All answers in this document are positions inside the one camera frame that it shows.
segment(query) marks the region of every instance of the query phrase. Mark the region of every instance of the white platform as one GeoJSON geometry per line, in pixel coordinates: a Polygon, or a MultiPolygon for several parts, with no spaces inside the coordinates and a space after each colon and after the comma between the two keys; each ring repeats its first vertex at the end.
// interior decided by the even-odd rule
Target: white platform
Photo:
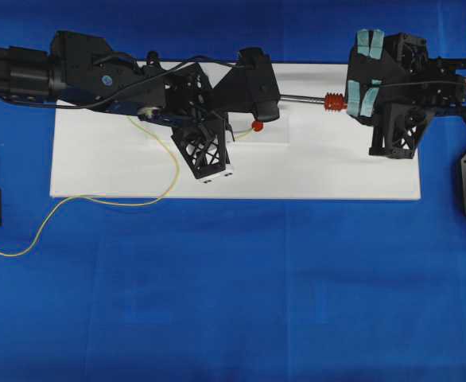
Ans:
{"type": "MultiPolygon", "coordinates": [[[[283,94],[322,96],[344,92],[346,65],[275,64],[283,94]]],[[[212,86],[227,68],[204,64],[212,86]]],[[[417,200],[414,160],[368,156],[370,127],[322,106],[280,103],[282,117],[260,133],[228,144],[234,175],[199,183],[178,154],[181,178],[170,197],[231,199],[417,200]]],[[[233,129],[251,115],[231,115],[233,129]]],[[[171,130],[146,123],[165,141],[171,130]]],[[[58,110],[52,157],[51,196],[154,197],[170,183],[173,163],[156,142],[124,116],[58,110]]]]}

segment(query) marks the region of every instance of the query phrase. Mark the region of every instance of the silver rod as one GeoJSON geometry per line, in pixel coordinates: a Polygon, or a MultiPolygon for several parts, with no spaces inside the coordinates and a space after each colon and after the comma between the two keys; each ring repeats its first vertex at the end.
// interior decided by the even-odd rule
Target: silver rod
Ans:
{"type": "Polygon", "coordinates": [[[325,98],[322,98],[322,97],[308,97],[306,95],[281,94],[281,101],[302,102],[302,103],[316,103],[318,105],[323,105],[325,103],[325,98]]]}

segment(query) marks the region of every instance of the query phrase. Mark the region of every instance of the blue background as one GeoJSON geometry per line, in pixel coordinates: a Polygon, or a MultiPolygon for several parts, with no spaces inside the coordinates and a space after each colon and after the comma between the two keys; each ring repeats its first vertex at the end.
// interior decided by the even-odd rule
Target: blue background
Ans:
{"type": "MultiPolygon", "coordinates": [[[[137,57],[346,62],[361,28],[466,57],[466,0],[0,0],[2,47],[68,29],[137,57]]],[[[5,250],[55,204],[53,124],[0,103],[5,250]]],[[[65,205],[0,257],[0,381],[466,381],[465,150],[459,119],[433,123],[417,202],[65,205]]]]}

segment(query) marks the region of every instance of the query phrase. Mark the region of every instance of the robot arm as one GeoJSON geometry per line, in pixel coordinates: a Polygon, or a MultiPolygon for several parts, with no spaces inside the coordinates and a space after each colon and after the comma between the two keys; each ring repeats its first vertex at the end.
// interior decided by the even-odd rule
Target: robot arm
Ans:
{"type": "Polygon", "coordinates": [[[238,62],[214,87],[193,57],[170,70],[156,52],[139,66],[103,38],[56,33],[51,52],[0,48],[0,99],[22,106],[136,115],[165,125],[197,179],[228,173],[225,134],[229,111],[251,113],[259,122],[279,118],[274,70],[259,48],[243,49],[238,62]],[[57,100],[75,106],[50,104],[57,100]]]}

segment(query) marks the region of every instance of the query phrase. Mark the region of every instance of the red spring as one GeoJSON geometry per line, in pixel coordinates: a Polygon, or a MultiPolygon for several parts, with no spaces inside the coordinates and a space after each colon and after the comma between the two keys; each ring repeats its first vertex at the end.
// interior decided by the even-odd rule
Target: red spring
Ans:
{"type": "Polygon", "coordinates": [[[348,108],[347,104],[344,102],[344,96],[336,93],[327,93],[324,105],[327,111],[341,111],[348,108]]]}

